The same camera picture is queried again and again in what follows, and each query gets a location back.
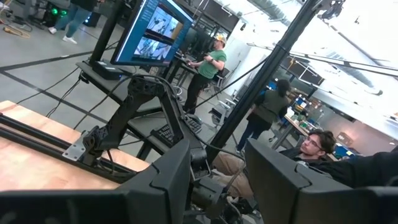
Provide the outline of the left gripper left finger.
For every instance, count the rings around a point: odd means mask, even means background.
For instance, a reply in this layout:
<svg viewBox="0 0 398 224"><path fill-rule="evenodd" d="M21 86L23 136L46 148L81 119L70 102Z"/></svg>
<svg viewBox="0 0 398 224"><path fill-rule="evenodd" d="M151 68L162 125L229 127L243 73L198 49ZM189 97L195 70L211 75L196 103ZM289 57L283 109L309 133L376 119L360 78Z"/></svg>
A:
<svg viewBox="0 0 398 224"><path fill-rule="evenodd" d="M118 187L126 217L119 223L181 224L190 185L190 143L183 139Z"/></svg>

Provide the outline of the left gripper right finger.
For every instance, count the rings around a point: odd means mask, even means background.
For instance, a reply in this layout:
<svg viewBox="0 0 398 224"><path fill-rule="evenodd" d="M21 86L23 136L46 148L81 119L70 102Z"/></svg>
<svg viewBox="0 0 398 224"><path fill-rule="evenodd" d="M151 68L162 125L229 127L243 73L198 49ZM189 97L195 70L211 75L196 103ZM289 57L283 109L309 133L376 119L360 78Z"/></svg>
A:
<svg viewBox="0 0 398 224"><path fill-rule="evenodd" d="M262 146L255 139L245 146L248 179L264 223L331 223L332 193L347 186L329 175Z"/></svg>

